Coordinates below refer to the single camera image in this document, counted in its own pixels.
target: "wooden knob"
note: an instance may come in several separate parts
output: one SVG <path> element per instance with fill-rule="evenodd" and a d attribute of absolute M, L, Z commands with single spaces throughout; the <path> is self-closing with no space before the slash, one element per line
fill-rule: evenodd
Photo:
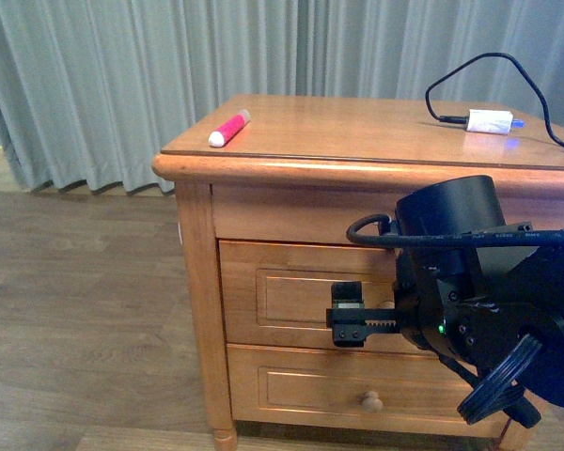
<path fill-rule="evenodd" d="M 377 392 L 366 392 L 361 407 L 365 412 L 379 412 L 383 409 L 383 402 Z"/>

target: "charger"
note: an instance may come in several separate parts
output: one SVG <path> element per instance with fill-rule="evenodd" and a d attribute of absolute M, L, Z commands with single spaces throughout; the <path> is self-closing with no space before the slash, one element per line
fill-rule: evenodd
<path fill-rule="evenodd" d="M 550 138 L 552 138 L 552 140 L 556 144 L 564 147 L 564 141 L 562 141 L 560 138 L 558 138 L 554 134 L 554 131 L 552 130 L 552 124 L 551 124 L 550 119 L 549 119 L 549 108 L 547 106 L 547 101 L 545 100 L 545 97 L 543 97 L 541 90 L 537 87 L 537 85 L 535 85 L 535 82 L 533 82 L 533 80 L 530 78 L 528 73 L 526 73 L 526 70 L 522 67 L 522 65 L 518 62 L 518 60 L 516 58 L 514 58 L 511 54 L 503 54 L 503 53 L 499 53 L 499 52 L 491 52 L 491 53 L 487 53 L 487 54 L 480 54 L 479 56 L 475 56 L 474 58 L 470 59 L 469 61 L 466 61 L 461 66 L 459 66 L 455 70 L 448 73 L 446 76 L 442 77 L 441 79 L 437 80 L 432 85 L 430 85 L 429 88 L 426 90 L 424 98 L 425 98 L 426 106 L 429 110 L 429 113 L 431 113 L 431 116 L 434 117 L 439 122 L 445 122 L 445 123 L 449 123 L 449 124 L 465 125 L 466 130 L 468 130 L 469 132 L 486 132 L 486 133 L 507 134 L 507 133 L 509 133 L 509 130 L 510 130 L 511 127 L 516 127 L 516 126 L 520 125 L 519 122 L 514 123 L 513 118 L 510 119 L 509 123 L 508 123 L 507 118 L 508 118 L 508 115 L 511 116 L 510 112 L 496 112 L 496 111 L 493 111 L 493 110 L 470 110 L 470 116 L 468 117 L 468 116 L 437 116 L 436 113 L 434 113 L 434 110 L 432 110 L 431 91 L 436 86 L 440 85 L 445 80 L 447 80 L 448 78 L 450 78 L 453 75 L 455 75 L 456 73 L 458 73 L 460 70 L 465 69 L 466 67 L 470 66 L 472 63 L 475 63 L 476 61 L 479 61 L 482 58 L 488 58 L 488 57 L 505 58 L 508 61 L 510 61 L 516 67 L 516 69 L 520 72 L 520 74 L 525 78 L 528 85 L 533 89 L 533 91 L 535 91 L 535 94 L 537 94 L 537 97 L 540 100 L 541 106 L 543 108 L 543 120 L 545 122 L 545 130 L 547 130 L 547 134 L 549 135 Z"/>

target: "drawer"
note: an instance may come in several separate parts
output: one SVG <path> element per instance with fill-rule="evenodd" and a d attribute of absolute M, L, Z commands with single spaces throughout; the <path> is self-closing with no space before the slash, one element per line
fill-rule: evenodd
<path fill-rule="evenodd" d="M 502 412 L 467 426 L 457 407 L 470 387 L 422 355 L 228 345 L 237 420 L 470 437 L 499 437 Z M 362 406 L 376 392 L 375 412 Z"/>
<path fill-rule="evenodd" d="M 393 305 L 395 253 L 382 249 L 220 241 L 227 342 L 334 349 L 326 329 L 333 282 L 360 280 L 366 307 Z M 423 353 L 400 334 L 364 350 Z"/>
<path fill-rule="evenodd" d="M 308 188 L 215 185 L 213 215 L 218 238 L 349 244 L 347 228 L 359 218 L 395 211 L 403 194 Z M 376 233 L 376 227 L 364 233 Z"/>
<path fill-rule="evenodd" d="M 374 213 L 394 216 L 408 193 L 215 185 L 213 219 L 218 238 L 348 244 L 347 227 Z M 564 201 L 502 197 L 506 222 L 531 221 L 536 229 L 564 228 Z M 376 234 L 373 225 L 364 233 Z"/>

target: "pink marker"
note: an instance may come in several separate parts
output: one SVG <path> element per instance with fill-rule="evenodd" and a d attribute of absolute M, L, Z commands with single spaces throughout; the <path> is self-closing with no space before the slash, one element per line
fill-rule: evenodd
<path fill-rule="evenodd" d="M 244 128 L 251 120 L 248 111 L 241 110 L 238 115 L 230 119 L 209 136 L 209 145 L 212 148 L 222 148 L 236 133 Z"/>

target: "floor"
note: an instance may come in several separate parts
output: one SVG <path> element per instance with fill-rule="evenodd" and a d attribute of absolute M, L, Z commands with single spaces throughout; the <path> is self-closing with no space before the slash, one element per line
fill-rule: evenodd
<path fill-rule="evenodd" d="M 0 449 L 212 450 L 171 196 L 22 192 L 0 151 Z M 239 424 L 240 451 L 488 442 Z M 526 450 L 564 451 L 564 410 Z"/>

